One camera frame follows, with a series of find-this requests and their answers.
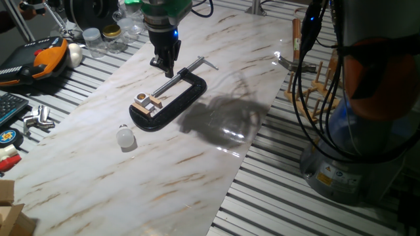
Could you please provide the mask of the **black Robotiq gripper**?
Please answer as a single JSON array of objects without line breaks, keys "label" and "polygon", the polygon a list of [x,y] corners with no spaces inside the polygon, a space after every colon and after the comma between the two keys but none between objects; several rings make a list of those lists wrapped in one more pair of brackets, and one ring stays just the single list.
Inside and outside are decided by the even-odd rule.
[{"label": "black Robotiq gripper", "polygon": [[150,65],[160,69],[167,78],[174,76],[174,64],[178,58],[181,40],[177,28],[169,31],[149,31],[150,42],[154,46],[155,56],[150,60]]}]

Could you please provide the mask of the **person's bare hand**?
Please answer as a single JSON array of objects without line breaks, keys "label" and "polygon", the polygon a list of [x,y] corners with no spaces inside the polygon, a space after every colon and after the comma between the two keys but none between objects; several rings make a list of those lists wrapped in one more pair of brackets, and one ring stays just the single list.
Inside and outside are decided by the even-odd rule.
[{"label": "person's bare hand", "polygon": [[18,4],[18,10],[19,10],[19,12],[22,15],[24,20],[31,20],[31,19],[33,19],[37,16],[37,13],[36,13],[35,10],[29,9],[28,7],[22,8],[22,6],[24,6],[24,4],[21,1]]}]

